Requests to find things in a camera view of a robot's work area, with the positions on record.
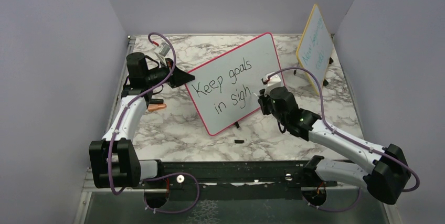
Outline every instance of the red frame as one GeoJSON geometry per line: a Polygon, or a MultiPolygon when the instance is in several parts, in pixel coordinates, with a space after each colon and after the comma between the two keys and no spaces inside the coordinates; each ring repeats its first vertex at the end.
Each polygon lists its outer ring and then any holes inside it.
{"type": "MultiPolygon", "coordinates": [[[[199,65],[198,67],[196,67],[196,68],[190,70],[188,73],[191,73],[191,72],[195,71],[196,69],[198,69],[198,68],[200,68],[200,67],[202,67],[202,66],[205,66],[205,65],[209,64],[210,62],[212,62],[212,61],[214,61],[214,60],[216,60],[216,59],[218,59],[218,58],[220,58],[220,57],[222,57],[222,56],[224,56],[224,55],[226,55],[226,54],[228,54],[228,53],[230,53],[230,52],[232,52],[232,51],[234,51],[234,50],[236,50],[236,49],[238,49],[238,48],[240,48],[240,47],[242,47],[242,46],[244,46],[244,45],[247,44],[247,43],[250,43],[250,42],[252,42],[252,41],[254,41],[254,40],[258,39],[258,38],[261,38],[262,36],[264,36],[264,35],[266,35],[266,34],[269,34],[270,37],[272,38],[273,48],[275,49],[275,54],[277,55],[278,67],[281,69],[280,59],[278,59],[277,48],[275,47],[275,41],[273,40],[273,36],[272,36],[272,34],[269,33],[269,32],[267,32],[267,33],[264,33],[264,34],[262,34],[262,35],[260,35],[260,36],[258,36],[258,37],[255,37],[255,38],[249,40],[248,42],[245,42],[245,43],[243,43],[243,44],[241,44],[241,45],[239,45],[239,46],[237,46],[237,47],[235,47],[235,48],[232,48],[231,50],[225,52],[224,54],[222,54],[222,55],[220,55],[220,56],[218,56],[218,57],[216,57],[216,58],[214,58],[214,59],[209,60],[208,62],[205,62],[205,63],[199,65]]],[[[283,76],[283,73],[281,73],[281,77],[282,77],[282,80],[283,80],[283,84],[285,85],[285,83],[284,83],[284,76],[283,76]]],[[[247,115],[241,117],[240,119],[238,119],[238,120],[234,121],[233,123],[229,124],[229,125],[228,125],[227,127],[225,127],[224,129],[222,129],[222,130],[220,130],[220,131],[218,131],[217,133],[215,133],[215,134],[212,135],[212,134],[208,131],[208,128],[207,128],[207,126],[206,126],[206,123],[204,122],[203,117],[201,116],[201,113],[199,112],[198,106],[196,106],[195,100],[193,100],[193,96],[191,95],[190,90],[188,89],[187,84],[185,84],[185,88],[187,89],[187,92],[188,92],[188,94],[190,95],[190,98],[192,99],[193,105],[195,106],[196,111],[198,111],[198,115],[199,115],[199,117],[201,118],[201,121],[203,122],[204,127],[206,128],[207,133],[208,133],[210,136],[216,136],[216,135],[218,135],[218,134],[221,133],[222,131],[224,131],[224,130],[226,130],[227,128],[229,128],[230,126],[232,126],[234,123],[236,123],[236,122],[238,122],[238,121],[240,121],[240,120],[242,120],[242,119],[244,119],[244,118],[250,116],[252,113],[254,113],[255,111],[257,111],[257,110],[260,109],[260,108],[257,108],[257,109],[255,109],[255,110],[253,110],[253,111],[250,112],[249,114],[247,114],[247,115]]]]}

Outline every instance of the orange object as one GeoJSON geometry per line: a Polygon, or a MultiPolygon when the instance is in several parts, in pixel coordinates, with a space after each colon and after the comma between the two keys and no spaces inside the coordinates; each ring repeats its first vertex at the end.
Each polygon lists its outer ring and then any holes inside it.
{"type": "Polygon", "coordinates": [[[150,104],[148,110],[150,112],[156,111],[156,110],[162,110],[167,107],[167,104],[150,104]]]}

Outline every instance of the marble tabletop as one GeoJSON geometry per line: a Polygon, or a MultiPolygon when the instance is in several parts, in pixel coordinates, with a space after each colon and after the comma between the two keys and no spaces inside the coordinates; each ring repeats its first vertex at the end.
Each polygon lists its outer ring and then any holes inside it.
{"type": "MultiPolygon", "coordinates": [[[[233,47],[254,38],[253,35],[172,35],[168,36],[177,54],[177,66],[191,70],[233,47]]],[[[296,48],[301,35],[273,36],[281,67],[296,66],[296,48]]],[[[146,36],[136,38],[134,52],[152,48],[146,36]]],[[[337,55],[328,67],[323,88],[325,113],[339,129],[362,137],[356,113],[337,55]]],[[[320,101],[302,72],[284,73],[288,89],[295,94],[301,108],[320,113],[320,101]]],[[[133,145],[139,159],[162,161],[270,161],[310,159],[323,155],[344,159],[340,154],[318,144],[307,142],[289,133],[281,134],[272,116],[260,111],[239,121],[240,128],[232,126],[216,136],[207,134],[204,125],[185,87],[171,89],[167,85],[161,94],[167,108],[146,112],[139,123],[133,145]],[[234,140],[245,140],[235,144],[234,140]]]]}

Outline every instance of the whiteboard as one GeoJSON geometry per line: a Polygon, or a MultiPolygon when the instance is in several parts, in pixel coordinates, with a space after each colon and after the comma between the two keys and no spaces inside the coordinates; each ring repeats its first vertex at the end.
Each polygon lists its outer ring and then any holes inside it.
{"type": "Polygon", "coordinates": [[[186,88],[209,135],[216,135],[260,108],[254,93],[280,69],[272,34],[262,34],[189,71],[186,88]]]}
{"type": "MultiPolygon", "coordinates": [[[[296,50],[296,58],[303,68],[315,75],[320,85],[323,84],[333,49],[331,34],[327,31],[318,5],[315,4],[296,50]]],[[[314,79],[307,73],[306,76],[319,94],[314,79]]]]}

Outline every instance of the metal frame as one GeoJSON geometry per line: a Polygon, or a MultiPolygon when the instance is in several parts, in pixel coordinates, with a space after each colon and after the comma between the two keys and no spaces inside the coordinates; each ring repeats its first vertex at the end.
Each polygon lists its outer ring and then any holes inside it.
{"type": "MultiPolygon", "coordinates": [[[[136,36],[128,36],[129,39],[129,45],[128,45],[128,49],[126,52],[127,56],[128,54],[131,54],[134,50],[134,45],[135,45],[135,40],[136,40],[136,36]]],[[[128,75],[128,71],[126,69],[126,63],[124,62],[123,66],[122,66],[122,71],[121,71],[121,75],[120,75],[120,80],[118,83],[118,87],[116,89],[115,92],[115,98],[116,98],[116,102],[114,104],[114,106],[111,108],[110,111],[110,117],[108,120],[108,124],[107,124],[107,128],[104,130],[104,132],[106,132],[108,130],[108,128],[110,127],[111,123],[113,122],[113,119],[116,116],[117,113],[117,107],[120,103],[121,97],[120,94],[122,92],[122,87],[124,84],[124,81],[126,79],[126,76],[128,75]]],[[[349,83],[346,80],[346,76],[345,76],[345,81],[347,83],[347,86],[349,88],[349,92],[351,92],[350,90],[350,86],[349,83]]],[[[354,186],[349,186],[349,185],[344,185],[344,184],[339,184],[338,186],[335,187],[329,187],[327,189],[331,190],[331,189],[353,189],[353,188],[357,188],[354,186]]],[[[314,187],[302,187],[301,190],[311,190],[314,189],[314,187]]],[[[81,193],[81,197],[79,200],[79,206],[78,206],[78,210],[74,219],[74,224],[81,224],[84,223],[87,217],[87,212],[88,212],[88,208],[89,208],[89,204],[90,204],[90,200],[91,200],[91,195],[93,192],[98,192],[98,191],[109,191],[109,188],[96,188],[93,182],[93,178],[92,178],[92,173],[91,173],[91,169],[87,170],[87,174],[84,180],[84,184],[82,187],[82,193],[81,193]]],[[[137,192],[145,192],[145,193],[160,193],[165,192],[166,189],[133,189],[133,188],[126,188],[124,191],[137,191],[137,192]]],[[[400,214],[398,212],[397,206],[396,205],[387,205],[387,204],[383,204],[383,208],[386,212],[388,221],[390,224],[402,224],[402,220],[400,217],[400,214]]]]}

